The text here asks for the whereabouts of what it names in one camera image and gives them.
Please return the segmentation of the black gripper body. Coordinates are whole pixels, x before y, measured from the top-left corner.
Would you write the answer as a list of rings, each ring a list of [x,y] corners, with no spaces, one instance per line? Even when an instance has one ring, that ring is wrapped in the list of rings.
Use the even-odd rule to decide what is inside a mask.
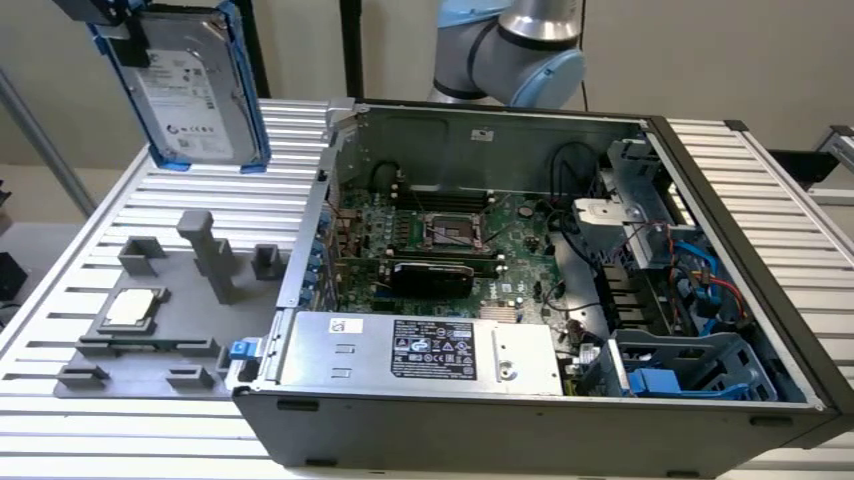
[[[54,0],[65,14],[89,24],[122,24],[127,17],[127,2],[113,0]]]

